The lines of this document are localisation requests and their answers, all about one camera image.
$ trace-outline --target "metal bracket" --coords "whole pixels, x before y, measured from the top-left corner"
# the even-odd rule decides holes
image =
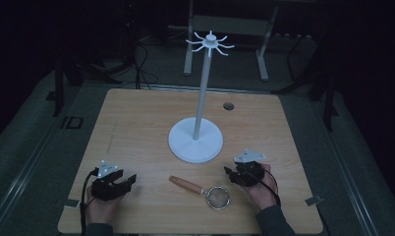
[[[308,205],[308,207],[312,206],[312,205],[316,205],[319,204],[321,202],[323,202],[324,199],[321,198],[320,196],[316,195],[311,197],[310,199],[305,200],[306,205]]]
[[[80,129],[83,123],[84,123],[84,118],[82,117],[65,116],[63,123],[60,126],[60,129],[71,129],[71,130]]]
[[[260,159],[266,159],[265,154],[249,149],[245,149],[240,156],[234,157],[234,161],[239,163],[247,163],[250,161],[257,161]]]
[[[108,162],[105,162],[104,160],[100,161],[99,165],[99,172],[97,174],[97,178],[103,178],[110,173],[113,173],[118,170],[118,165],[114,165]]]
[[[64,202],[65,208],[79,208],[80,205],[81,205],[81,201],[79,200],[67,199]]]

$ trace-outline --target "wooden table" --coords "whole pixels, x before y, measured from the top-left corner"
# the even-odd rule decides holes
[[[235,109],[226,110],[224,102]],[[307,206],[310,186],[280,100],[275,95],[208,92],[203,117],[215,123],[224,143],[212,160],[192,164],[179,159],[168,146],[170,129],[195,117],[198,92],[111,89],[87,145],[69,199],[79,199],[88,172],[103,159],[137,174],[137,183],[122,201],[113,222],[116,233],[255,234],[256,206],[241,188],[230,183],[223,167],[234,168],[233,157],[244,149],[267,156],[277,179],[284,214],[297,233],[319,233],[322,224],[315,206]],[[168,178],[175,175],[209,189],[225,187],[231,203],[209,207],[205,196],[184,190]],[[64,208],[58,228],[81,231],[77,208]]]

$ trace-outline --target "sleeve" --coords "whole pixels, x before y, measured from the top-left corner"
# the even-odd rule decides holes
[[[287,223],[280,206],[265,208],[257,213],[255,218],[263,236],[295,235],[295,231]]]
[[[110,224],[91,223],[86,228],[86,236],[112,236],[113,231]]]

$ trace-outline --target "person's hand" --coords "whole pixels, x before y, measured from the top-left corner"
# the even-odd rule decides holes
[[[261,165],[266,171],[270,172],[270,165],[269,164],[262,164]],[[265,172],[264,178],[262,179],[262,182],[264,184],[268,185],[274,192],[277,191],[277,186],[268,173]],[[251,187],[245,187],[241,186],[250,199],[260,208],[260,209],[265,209],[267,207],[272,207],[277,205],[276,200],[274,198],[274,195],[264,186],[262,186],[260,183],[257,183],[254,186]]]
[[[85,209],[87,224],[90,223],[105,223],[110,224],[115,211],[118,208],[119,203],[122,201],[125,195],[105,202],[99,199],[94,199],[91,195],[92,186],[87,187],[87,208]]]

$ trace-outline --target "floor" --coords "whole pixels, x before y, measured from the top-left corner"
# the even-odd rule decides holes
[[[0,137],[0,235],[60,234],[57,222],[63,202],[109,89],[133,89],[136,76],[142,89],[198,88],[202,54],[195,53],[192,74],[184,77],[185,35],[178,29],[172,34],[167,43],[144,35],[136,54],[139,65],[143,61],[141,70],[130,68],[112,75],[122,82],[119,85],[86,74],[82,87],[66,86],[65,107],[58,117],[52,117],[54,103],[44,99],[54,88],[54,73],[39,83]],[[295,42],[281,35],[271,38],[265,55],[270,80],[262,82],[254,56],[256,44],[226,40],[225,44],[239,46],[228,49],[228,57],[215,53],[208,87],[269,93],[291,84],[287,56]],[[313,51],[314,42],[304,39],[291,56],[294,73],[301,72]],[[106,64],[112,67],[118,61]],[[309,88],[279,97],[313,194],[324,198],[317,205],[326,225],[319,235],[395,235],[395,201],[343,95],[336,94],[338,116],[332,118],[333,132],[328,132],[322,122],[323,102],[310,101]],[[61,128],[65,116],[83,117],[82,128]]]

